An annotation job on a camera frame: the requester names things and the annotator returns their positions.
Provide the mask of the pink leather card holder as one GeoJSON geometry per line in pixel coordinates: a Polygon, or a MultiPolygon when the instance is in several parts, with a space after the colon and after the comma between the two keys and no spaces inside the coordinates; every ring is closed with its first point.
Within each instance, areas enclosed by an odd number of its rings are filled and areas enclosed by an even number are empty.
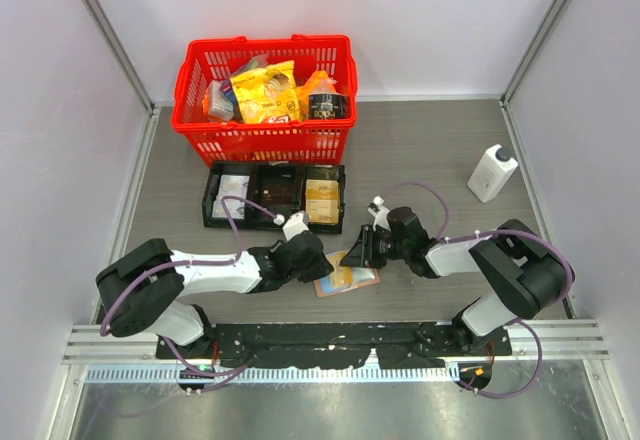
{"type": "Polygon", "coordinates": [[[379,273],[375,269],[341,266],[340,261],[345,255],[346,251],[338,251],[327,256],[333,271],[328,276],[314,281],[314,289],[319,298],[346,293],[380,282],[379,273]]]}

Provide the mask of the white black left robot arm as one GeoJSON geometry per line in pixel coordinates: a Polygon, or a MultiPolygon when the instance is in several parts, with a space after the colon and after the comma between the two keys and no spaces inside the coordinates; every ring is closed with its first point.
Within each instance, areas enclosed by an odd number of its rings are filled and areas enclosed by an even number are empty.
{"type": "Polygon", "coordinates": [[[100,335],[124,338],[150,332],[169,338],[190,357],[202,358],[214,342],[209,321],[200,307],[181,298],[271,292],[292,280],[313,282],[332,272],[323,243],[310,231],[227,255],[188,254],[170,249],[163,239],[151,239],[97,275],[105,311],[100,335]]]}

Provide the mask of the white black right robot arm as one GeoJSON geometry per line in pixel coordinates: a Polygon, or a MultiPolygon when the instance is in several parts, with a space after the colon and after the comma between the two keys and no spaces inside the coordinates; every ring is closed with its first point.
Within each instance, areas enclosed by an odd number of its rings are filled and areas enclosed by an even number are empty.
{"type": "Polygon", "coordinates": [[[465,355],[477,353],[503,326],[530,320],[565,298],[575,280],[568,261],[519,220],[508,220],[492,231],[438,240],[406,206],[379,209],[374,223],[361,227],[340,265],[380,269],[389,260],[404,262],[424,278],[484,276],[490,292],[451,321],[449,337],[465,355]]]}

